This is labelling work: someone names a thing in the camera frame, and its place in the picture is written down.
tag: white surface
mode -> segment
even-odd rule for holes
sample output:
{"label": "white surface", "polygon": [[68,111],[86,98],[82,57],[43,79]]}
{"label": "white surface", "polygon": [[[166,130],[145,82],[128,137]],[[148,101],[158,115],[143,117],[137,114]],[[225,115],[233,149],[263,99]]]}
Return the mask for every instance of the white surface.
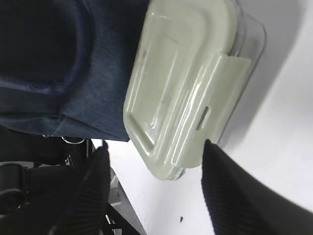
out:
{"label": "white surface", "polygon": [[[241,2],[265,25],[268,46],[225,134],[224,150],[261,182],[313,211],[313,2]],[[200,168],[161,182],[130,143],[109,146],[147,235],[213,234]]]}

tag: plastic container lid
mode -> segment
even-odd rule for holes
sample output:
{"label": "plastic container lid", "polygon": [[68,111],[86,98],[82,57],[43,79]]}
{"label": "plastic container lid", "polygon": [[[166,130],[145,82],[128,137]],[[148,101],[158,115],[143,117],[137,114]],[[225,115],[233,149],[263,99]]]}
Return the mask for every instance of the plastic container lid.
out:
{"label": "plastic container lid", "polygon": [[204,141],[219,141],[254,68],[251,56],[236,57],[246,35],[244,15],[230,0],[150,3],[124,123],[158,179],[201,165]]}

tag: pale green lid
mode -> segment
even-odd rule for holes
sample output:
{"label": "pale green lid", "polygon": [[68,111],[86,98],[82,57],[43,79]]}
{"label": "pale green lid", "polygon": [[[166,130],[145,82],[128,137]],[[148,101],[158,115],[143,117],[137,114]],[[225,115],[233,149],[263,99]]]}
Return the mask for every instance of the pale green lid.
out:
{"label": "pale green lid", "polygon": [[228,56],[236,31],[230,0],[151,1],[124,123],[157,178],[199,166],[205,139],[223,131],[249,66]]}

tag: dark blue fabric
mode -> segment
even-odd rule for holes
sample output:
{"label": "dark blue fabric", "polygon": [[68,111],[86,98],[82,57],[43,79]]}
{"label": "dark blue fabric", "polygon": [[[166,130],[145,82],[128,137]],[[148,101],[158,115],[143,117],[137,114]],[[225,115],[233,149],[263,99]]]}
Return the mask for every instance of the dark blue fabric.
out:
{"label": "dark blue fabric", "polygon": [[[24,79],[21,72],[18,81],[25,83],[10,89],[0,82],[0,125],[29,134],[128,141],[123,105],[149,0],[45,1],[62,10],[66,32],[76,35],[73,63],[66,73],[45,67],[42,79],[35,72],[36,79]],[[71,53],[66,39],[61,48]],[[51,83],[55,71],[64,76]]]}
{"label": "dark blue fabric", "polygon": [[73,0],[76,23],[76,58],[68,75],[61,81],[34,82],[20,78],[0,76],[0,87],[39,94],[63,94],[70,90],[86,68],[91,51],[91,16],[84,0]]}

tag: denim-like fabric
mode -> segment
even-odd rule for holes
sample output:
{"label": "denim-like fabric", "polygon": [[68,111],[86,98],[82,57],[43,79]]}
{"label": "denim-like fabric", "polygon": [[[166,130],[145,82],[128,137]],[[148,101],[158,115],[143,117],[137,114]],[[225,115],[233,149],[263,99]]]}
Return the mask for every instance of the denim-like fabric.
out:
{"label": "denim-like fabric", "polygon": [[[78,1],[55,0],[66,13],[69,32],[77,27],[73,18],[77,17]],[[89,13],[82,19],[90,20],[81,25],[90,24],[92,41],[85,50],[80,48],[85,52],[90,49],[90,53],[85,56],[88,60],[79,65],[83,70],[78,69],[80,76],[75,84],[66,93],[35,94],[1,87],[0,83],[1,125],[38,135],[129,139],[123,123],[123,105],[149,0],[81,1]],[[74,65],[79,57],[77,52],[75,56]],[[4,77],[0,65],[0,80]]]}

